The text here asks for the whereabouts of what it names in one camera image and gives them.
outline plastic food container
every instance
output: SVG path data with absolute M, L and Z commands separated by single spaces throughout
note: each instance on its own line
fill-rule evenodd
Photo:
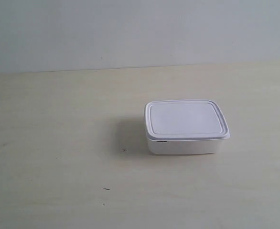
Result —
M 230 137 L 220 108 L 211 100 L 154 101 L 144 113 L 148 146 L 155 154 L 215 153 Z

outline table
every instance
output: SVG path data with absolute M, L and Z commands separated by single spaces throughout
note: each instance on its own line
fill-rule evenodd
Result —
M 149 154 L 146 103 L 211 99 L 217 154 Z M 0 229 L 280 228 L 280 62 L 0 74 Z

